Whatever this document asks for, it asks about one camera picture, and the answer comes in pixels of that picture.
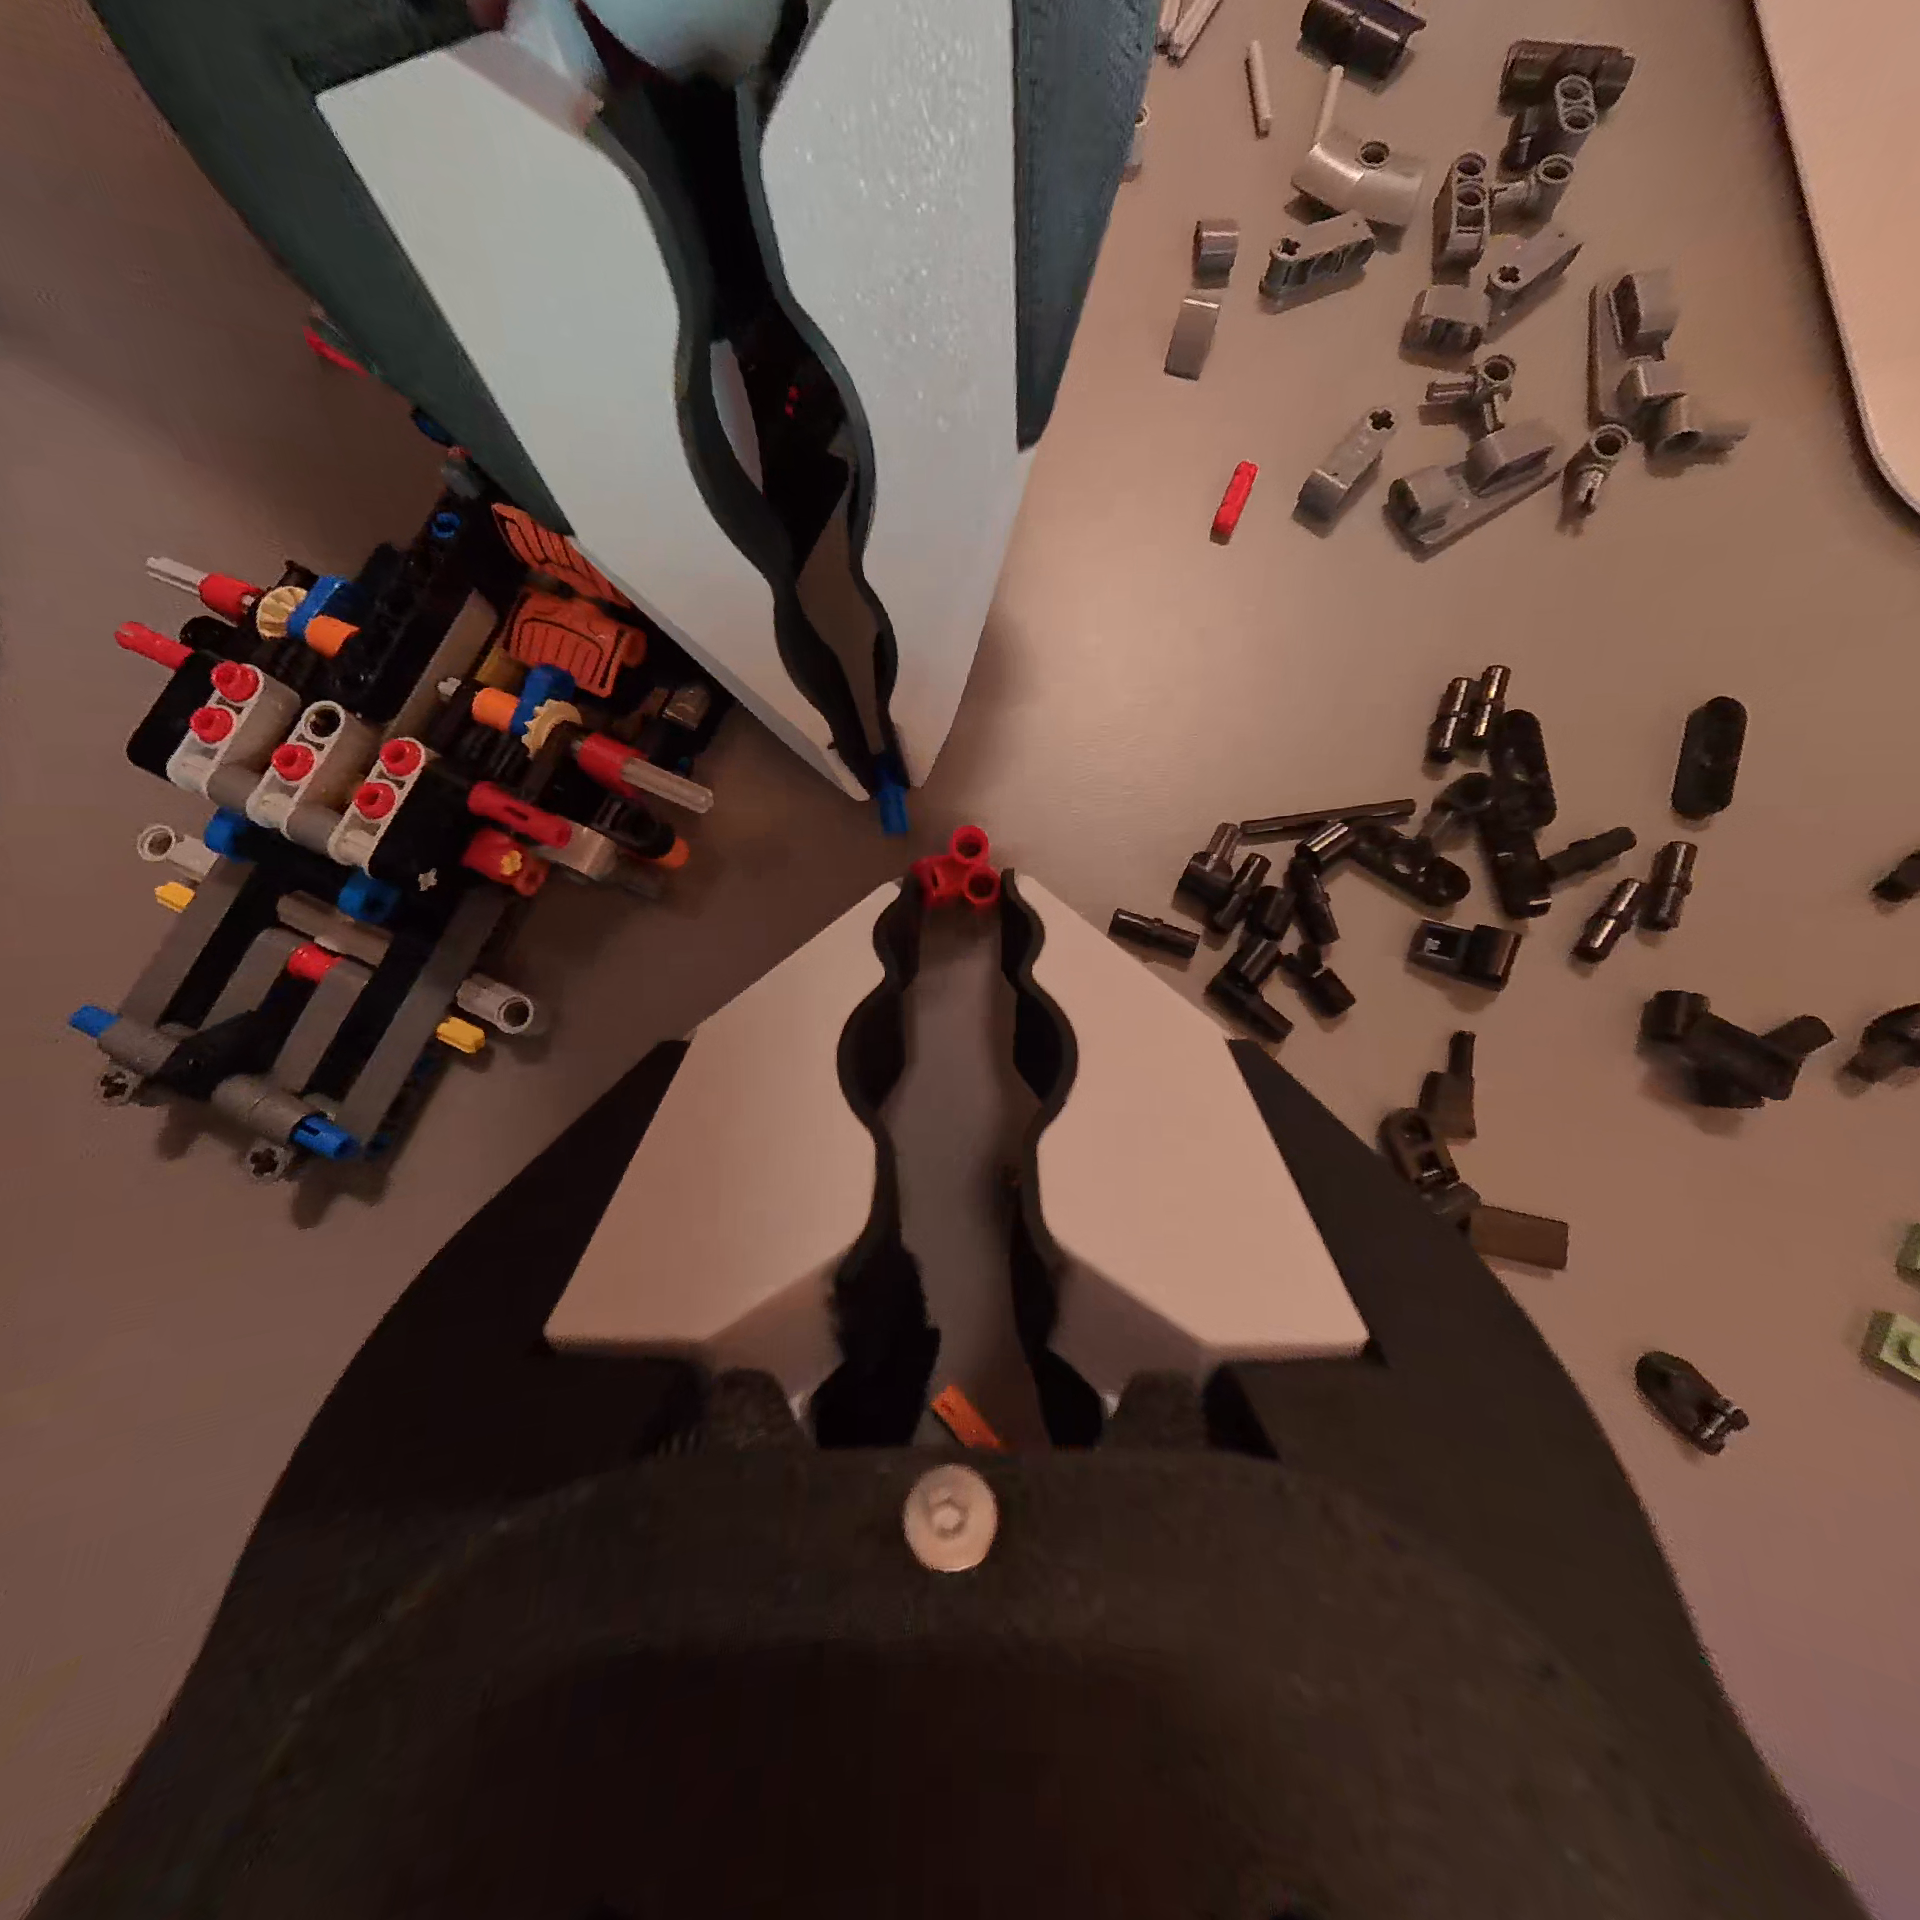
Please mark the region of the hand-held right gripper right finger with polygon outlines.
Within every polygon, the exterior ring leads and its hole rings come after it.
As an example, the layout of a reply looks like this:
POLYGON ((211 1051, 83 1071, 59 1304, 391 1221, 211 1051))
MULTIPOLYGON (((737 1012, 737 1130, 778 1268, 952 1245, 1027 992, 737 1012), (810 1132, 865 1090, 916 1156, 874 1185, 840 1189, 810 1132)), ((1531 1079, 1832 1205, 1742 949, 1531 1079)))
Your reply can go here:
POLYGON ((1018 1253, 1038 1356, 1097 1401, 1142 1370, 1356 1357, 1367 1328, 1223 1031, 1041 881, 999 889, 1018 1253))

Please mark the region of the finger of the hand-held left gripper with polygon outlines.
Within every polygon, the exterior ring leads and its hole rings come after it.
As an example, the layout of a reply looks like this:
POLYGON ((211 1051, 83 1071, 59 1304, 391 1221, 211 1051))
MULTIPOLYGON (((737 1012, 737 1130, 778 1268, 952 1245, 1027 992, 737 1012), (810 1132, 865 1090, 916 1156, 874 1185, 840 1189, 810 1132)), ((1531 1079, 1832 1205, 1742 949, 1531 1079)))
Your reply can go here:
POLYGON ((316 98, 532 457, 557 530, 845 795, 896 784, 722 421, 722 302, 658 85, 471 36, 316 98))
POLYGON ((1027 479, 1015 356, 1007 3, 826 3, 760 134, 791 295, 867 428, 865 580, 925 784, 952 729, 1027 479))

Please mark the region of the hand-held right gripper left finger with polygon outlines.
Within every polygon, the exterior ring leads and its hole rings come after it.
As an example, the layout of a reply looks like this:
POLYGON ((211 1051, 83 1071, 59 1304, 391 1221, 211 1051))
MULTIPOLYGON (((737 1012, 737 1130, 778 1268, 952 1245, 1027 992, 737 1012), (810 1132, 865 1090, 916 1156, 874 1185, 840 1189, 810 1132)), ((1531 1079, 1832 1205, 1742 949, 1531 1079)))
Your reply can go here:
POLYGON ((920 1370, 920 1269, 885 1108, 905 1069, 920 889, 874 889, 709 1017, 628 1161, 545 1343, 831 1376, 920 1370))

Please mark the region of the red lego connector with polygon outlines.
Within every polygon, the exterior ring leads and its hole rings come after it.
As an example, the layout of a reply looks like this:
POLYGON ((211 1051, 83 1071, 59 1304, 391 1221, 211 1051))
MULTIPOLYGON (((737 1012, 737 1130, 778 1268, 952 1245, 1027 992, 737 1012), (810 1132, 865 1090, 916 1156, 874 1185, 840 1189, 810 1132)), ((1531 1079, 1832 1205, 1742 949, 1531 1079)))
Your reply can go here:
POLYGON ((988 836, 971 824, 952 829, 942 851, 914 859, 906 875, 916 885, 925 910, 950 903, 988 910, 999 903, 999 869, 992 866, 988 836))

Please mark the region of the pile of black lego pieces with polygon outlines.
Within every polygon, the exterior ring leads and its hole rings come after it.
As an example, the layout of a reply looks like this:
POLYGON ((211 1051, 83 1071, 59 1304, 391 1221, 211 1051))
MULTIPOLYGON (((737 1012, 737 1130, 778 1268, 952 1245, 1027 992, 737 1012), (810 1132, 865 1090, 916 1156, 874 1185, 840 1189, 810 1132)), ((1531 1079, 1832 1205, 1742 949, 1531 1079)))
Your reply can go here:
MULTIPOLYGON (((1602 829, 1541 851, 1541 833, 1558 819, 1543 730, 1529 709, 1509 706, 1509 668, 1484 666, 1477 678, 1453 678, 1425 730, 1423 761, 1444 770, 1477 761, 1444 784, 1412 833, 1412 802, 1367 802, 1333 814, 1282 814, 1261 824, 1220 824, 1187 857, 1178 894, 1203 908, 1210 934, 1234 937, 1207 1000, 1238 1024, 1282 1043, 1289 1022, 1268 1002, 1272 974, 1286 976, 1322 1020, 1351 1012, 1356 995, 1326 962, 1339 937, 1330 875, 1357 866, 1412 903, 1453 908, 1468 894, 1468 875, 1444 851, 1468 833, 1481 851, 1502 923, 1420 922, 1410 934, 1410 968, 1457 985, 1499 992, 1520 952, 1520 923, 1547 913, 1554 893, 1634 851, 1631 829, 1602 829), (1269 881, 1268 842, 1291 836, 1282 880, 1269 881)), ((1742 706, 1716 697, 1696 706, 1680 730, 1668 808, 1684 824, 1713 819, 1732 798, 1742 750, 1742 706)), ((1620 880, 1588 913, 1570 948, 1576 968, 1601 968, 1631 932, 1668 934, 1684 913, 1696 842, 1664 842, 1646 880, 1620 880)), ((1787 1099, 1801 1066, 1834 1043, 1834 1031, 1798 1017, 1765 1031, 1720 1020, 1707 995, 1663 988, 1646 1000, 1640 1043, 1671 1071, 1688 1099, 1711 1112, 1750 1112, 1787 1099)), ((1917 1073, 1917 1002, 1883 1008, 1864 1022, 1841 1079, 1876 1088, 1917 1073)), ((1509 1263, 1561 1269, 1570 1231, 1561 1221, 1502 1213, 1481 1201, 1457 1171, 1453 1142, 1477 1135, 1477 1035, 1453 1031, 1445 1069, 1429 1071, 1412 1108, 1376 1122, 1376 1146, 1397 1179, 1462 1234, 1477 1253, 1509 1263)), ((1646 1353, 1634 1362, 1641 1401, 1696 1454, 1720 1454, 1745 1427, 1692 1362, 1646 1353)))

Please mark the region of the multicoloured lego car assembly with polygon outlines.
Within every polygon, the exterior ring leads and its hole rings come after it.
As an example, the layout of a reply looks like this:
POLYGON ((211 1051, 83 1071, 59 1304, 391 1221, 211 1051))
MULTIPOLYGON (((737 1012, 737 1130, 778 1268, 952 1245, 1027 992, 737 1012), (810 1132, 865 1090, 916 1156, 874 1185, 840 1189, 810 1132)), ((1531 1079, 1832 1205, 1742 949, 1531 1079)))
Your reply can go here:
POLYGON ((253 1183, 372 1161, 453 1054, 537 1031, 490 968, 552 880, 681 869, 732 691, 466 452, 355 570, 145 575, 192 617, 113 632, 164 673, 127 757, 204 824, 139 836, 173 923, 69 1020, 95 1095, 211 1112, 253 1183))

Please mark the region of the pile of grey lego pieces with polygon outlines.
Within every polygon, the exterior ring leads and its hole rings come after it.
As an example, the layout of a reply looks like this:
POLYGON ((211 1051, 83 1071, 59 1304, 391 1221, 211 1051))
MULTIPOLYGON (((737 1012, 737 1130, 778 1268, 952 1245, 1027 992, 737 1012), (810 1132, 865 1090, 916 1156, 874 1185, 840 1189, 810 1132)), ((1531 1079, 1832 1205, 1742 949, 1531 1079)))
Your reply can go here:
POLYGON ((1351 81, 1380 89, 1423 28, 1412 3, 1306 3, 1300 49, 1326 68, 1308 147, 1289 174, 1300 223, 1262 254, 1258 302, 1295 309, 1356 288, 1380 241, 1403 240, 1429 211, 1425 284, 1401 351, 1444 373, 1420 397, 1423 417, 1453 417, 1465 452, 1453 463, 1391 479, 1383 515, 1397 540, 1429 554, 1543 487, 1561 519, 1584 524, 1629 447, 1647 466, 1725 462, 1750 435, 1713 417, 1674 358, 1680 302, 1664 267, 1620 272, 1588 303, 1588 438, 1561 438, 1511 414, 1514 358, 1502 335, 1570 274, 1581 240, 1558 223, 1581 151, 1620 108, 1634 54, 1593 40, 1514 40, 1502 54, 1499 108, 1511 119, 1496 155, 1462 151, 1444 171, 1344 125, 1351 81))

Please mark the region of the green lego plate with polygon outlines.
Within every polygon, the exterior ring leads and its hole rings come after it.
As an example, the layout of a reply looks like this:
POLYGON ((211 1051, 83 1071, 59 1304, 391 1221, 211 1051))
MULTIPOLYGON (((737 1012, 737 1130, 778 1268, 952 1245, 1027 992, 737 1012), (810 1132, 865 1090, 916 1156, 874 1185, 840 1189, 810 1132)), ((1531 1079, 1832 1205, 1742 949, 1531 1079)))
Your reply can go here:
POLYGON ((1892 1275, 1909 1289, 1905 1309, 1875 1309, 1866 1316, 1860 1357, 1883 1377, 1917 1388, 1917 1226, 1899 1242, 1892 1275))

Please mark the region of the white book stand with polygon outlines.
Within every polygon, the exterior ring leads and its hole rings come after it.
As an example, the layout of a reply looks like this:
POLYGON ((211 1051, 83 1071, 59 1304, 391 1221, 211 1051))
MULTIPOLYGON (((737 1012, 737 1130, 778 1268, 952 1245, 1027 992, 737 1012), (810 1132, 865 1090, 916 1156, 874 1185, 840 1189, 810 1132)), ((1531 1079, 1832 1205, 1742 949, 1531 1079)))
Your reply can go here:
POLYGON ((1754 3, 1860 435, 1917 511, 1917 3, 1754 3))

